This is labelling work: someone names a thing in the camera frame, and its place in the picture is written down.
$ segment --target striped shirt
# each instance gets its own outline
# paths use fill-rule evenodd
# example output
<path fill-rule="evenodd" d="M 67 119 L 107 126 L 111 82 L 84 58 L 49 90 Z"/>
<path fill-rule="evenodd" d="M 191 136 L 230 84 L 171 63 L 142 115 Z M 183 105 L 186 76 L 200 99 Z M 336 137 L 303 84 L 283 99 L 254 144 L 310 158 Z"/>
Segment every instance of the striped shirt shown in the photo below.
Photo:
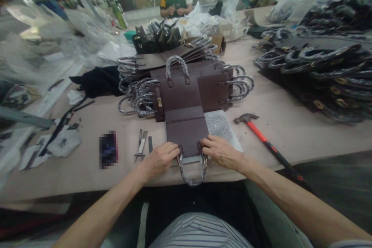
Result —
<path fill-rule="evenodd" d="M 205 213 L 186 213 L 174 220 L 149 248 L 253 248 L 225 221 Z M 341 241 L 329 248 L 372 248 L 369 241 Z"/>

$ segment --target hand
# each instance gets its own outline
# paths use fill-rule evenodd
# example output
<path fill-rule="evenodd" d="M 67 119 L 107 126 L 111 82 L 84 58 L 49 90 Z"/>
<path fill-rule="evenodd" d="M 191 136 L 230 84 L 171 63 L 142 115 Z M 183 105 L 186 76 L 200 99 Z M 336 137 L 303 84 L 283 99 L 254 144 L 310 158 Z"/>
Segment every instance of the hand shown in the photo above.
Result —
<path fill-rule="evenodd" d="M 211 156 L 218 165 L 239 172 L 239 166 L 245 156 L 233 148 L 226 139 L 208 135 L 208 138 L 201 140 L 201 144 L 203 153 Z"/>
<path fill-rule="evenodd" d="M 184 15 L 184 13 L 185 13 L 185 9 L 184 9 L 184 8 L 179 8 L 179 9 L 177 10 L 177 14 L 179 14 L 180 16 L 181 16 L 181 15 Z"/>
<path fill-rule="evenodd" d="M 142 162 L 147 181 L 169 169 L 171 161 L 178 154 L 178 145 L 172 142 L 164 143 L 155 148 Z"/>
<path fill-rule="evenodd" d="M 168 7 L 168 14 L 169 14 L 170 16 L 172 16 L 172 15 L 174 14 L 175 10 L 176 10 L 176 9 L 175 9 L 174 7 L 169 6 L 169 7 Z"/>

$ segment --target beige tabletop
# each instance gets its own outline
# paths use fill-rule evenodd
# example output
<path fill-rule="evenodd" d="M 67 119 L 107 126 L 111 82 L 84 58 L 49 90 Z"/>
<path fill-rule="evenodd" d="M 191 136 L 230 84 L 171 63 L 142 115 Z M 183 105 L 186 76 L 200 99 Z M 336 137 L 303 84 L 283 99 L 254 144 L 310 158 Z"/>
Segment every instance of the beige tabletop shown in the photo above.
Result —
<path fill-rule="evenodd" d="M 236 103 L 226 116 L 235 131 L 244 152 L 264 165 L 277 170 L 282 168 L 260 140 L 243 123 L 232 121 L 243 113 L 260 116 L 255 125 L 271 143 L 292 163 L 307 162 L 340 154 L 372 149 L 372 122 L 356 126 L 334 123 L 322 113 L 311 113 L 297 99 L 281 87 L 257 73 L 254 59 L 260 54 L 251 48 L 257 40 L 238 40 L 228 43 L 221 59 L 229 64 L 243 65 L 255 80 L 255 88 L 248 97 Z M 67 93 L 55 105 L 52 118 L 61 117 L 68 108 Z M 25 171 L 14 169 L 0 193 L 0 202 L 27 200 L 68 193 L 110 189 L 134 168 L 138 148 L 139 130 L 147 130 L 153 145 L 165 142 L 164 123 L 154 118 L 139 119 L 118 112 L 120 97 L 103 96 L 95 103 L 76 112 L 70 124 L 79 122 L 82 143 L 68 158 L 51 157 L 42 165 Z M 119 161 L 108 169 L 99 165 L 99 138 L 110 130 L 116 131 Z M 197 178 L 198 164 L 190 164 L 186 172 Z M 208 162 L 206 182 L 236 181 L 240 174 L 223 169 L 212 160 Z M 184 183 L 178 167 L 151 180 L 148 186 Z"/>

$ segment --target forearm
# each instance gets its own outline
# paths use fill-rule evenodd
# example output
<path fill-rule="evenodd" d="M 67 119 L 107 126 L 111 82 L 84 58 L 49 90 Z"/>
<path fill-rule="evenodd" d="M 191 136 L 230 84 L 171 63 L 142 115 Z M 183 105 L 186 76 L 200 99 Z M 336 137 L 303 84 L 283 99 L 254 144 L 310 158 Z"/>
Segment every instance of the forearm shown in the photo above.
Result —
<path fill-rule="evenodd" d="M 194 7 L 192 4 L 187 5 L 187 8 L 185 9 L 185 15 L 188 15 L 194 10 Z"/>
<path fill-rule="evenodd" d="M 239 171 L 255 182 L 319 247 L 346 239 L 372 240 L 370 234 L 338 211 L 258 162 L 245 159 Z"/>
<path fill-rule="evenodd" d="M 90 207 L 53 247 L 100 247 L 128 203 L 146 183 L 139 164 L 118 185 Z"/>
<path fill-rule="evenodd" d="M 169 16 L 168 9 L 166 9 L 166 10 L 160 9 L 160 15 L 161 15 L 161 17 Z"/>

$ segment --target hammer head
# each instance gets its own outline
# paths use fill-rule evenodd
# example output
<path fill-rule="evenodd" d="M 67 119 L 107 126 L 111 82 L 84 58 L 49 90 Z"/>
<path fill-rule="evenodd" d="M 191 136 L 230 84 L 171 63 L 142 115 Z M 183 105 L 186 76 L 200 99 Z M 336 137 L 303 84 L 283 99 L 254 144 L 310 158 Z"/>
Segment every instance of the hammer head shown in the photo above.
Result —
<path fill-rule="evenodd" d="M 245 124 L 247 124 L 248 122 L 251 122 L 252 119 L 258 119 L 258 118 L 260 117 L 254 114 L 243 114 L 241 117 L 235 118 L 234 123 L 239 124 L 240 122 L 244 122 Z"/>

